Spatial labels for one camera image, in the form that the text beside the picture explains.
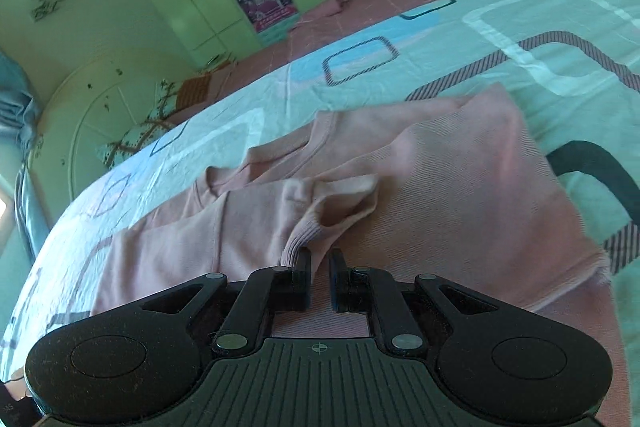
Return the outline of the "white arched headboard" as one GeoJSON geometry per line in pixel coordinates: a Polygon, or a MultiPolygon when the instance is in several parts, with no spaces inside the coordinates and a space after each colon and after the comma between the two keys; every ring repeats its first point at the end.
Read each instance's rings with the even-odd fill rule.
{"type": "Polygon", "coordinates": [[[100,146],[122,139],[155,106],[164,81],[194,76],[182,57],[151,49],[120,49],[72,72],[43,111],[32,179],[52,213],[107,172],[100,146]]]}

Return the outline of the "light blue patterned bedsheet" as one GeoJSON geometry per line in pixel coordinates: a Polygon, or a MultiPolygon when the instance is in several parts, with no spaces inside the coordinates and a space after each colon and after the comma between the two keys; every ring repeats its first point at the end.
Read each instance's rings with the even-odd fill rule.
{"type": "Polygon", "coordinates": [[[1,340],[9,377],[44,334],[88,314],[106,241],[207,167],[322,110],[464,95],[499,83],[608,256],[639,378],[639,0],[435,0],[288,62],[85,189],[51,230],[1,340]]]}

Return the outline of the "white patterned pillow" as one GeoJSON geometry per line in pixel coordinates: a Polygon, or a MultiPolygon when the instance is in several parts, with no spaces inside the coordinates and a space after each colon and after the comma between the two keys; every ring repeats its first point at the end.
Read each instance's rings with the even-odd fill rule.
{"type": "Polygon", "coordinates": [[[141,124],[129,129],[122,139],[106,143],[96,149],[96,156],[106,169],[112,169],[176,127],[169,117],[177,112],[178,92],[183,81],[163,80],[156,89],[151,112],[141,124]]]}

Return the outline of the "pink checked bed cover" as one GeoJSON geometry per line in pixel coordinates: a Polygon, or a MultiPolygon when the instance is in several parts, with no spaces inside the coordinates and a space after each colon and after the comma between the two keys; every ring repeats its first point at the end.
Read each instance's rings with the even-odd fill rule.
{"type": "Polygon", "coordinates": [[[179,110],[169,121],[177,126],[299,57],[431,1],[436,0],[326,0],[303,14],[285,40],[242,61],[225,58],[220,65],[203,72],[201,75],[212,75],[207,100],[179,110]]]}

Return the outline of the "lower left poster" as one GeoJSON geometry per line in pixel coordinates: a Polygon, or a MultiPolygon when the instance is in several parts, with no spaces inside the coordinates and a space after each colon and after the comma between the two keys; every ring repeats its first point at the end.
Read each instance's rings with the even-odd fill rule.
{"type": "Polygon", "coordinates": [[[236,0],[258,34],[298,14],[293,0],[236,0]]]}

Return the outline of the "orange striped pillow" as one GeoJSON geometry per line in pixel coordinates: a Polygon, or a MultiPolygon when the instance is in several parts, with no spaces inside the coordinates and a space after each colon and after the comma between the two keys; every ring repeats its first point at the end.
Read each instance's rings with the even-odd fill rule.
{"type": "Polygon", "coordinates": [[[205,74],[183,81],[176,94],[176,111],[205,102],[208,98],[211,79],[212,75],[205,74]]]}

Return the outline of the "pink sweatshirt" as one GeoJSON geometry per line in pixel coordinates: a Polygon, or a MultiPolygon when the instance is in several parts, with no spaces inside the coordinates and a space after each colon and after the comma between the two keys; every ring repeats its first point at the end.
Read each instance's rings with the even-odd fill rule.
{"type": "Polygon", "coordinates": [[[208,272],[230,281],[297,251],[312,256],[311,307],[274,323],[282,337],[352,337],[362,317],[329,303],[328,251],[410,282],[431,272],[580,329],[613,364],[599,417],[630,422],[627,364],[608,262],[495,84],[472,96],[321,112],[210,167],[114,236],[93,312],[208,272]]]}

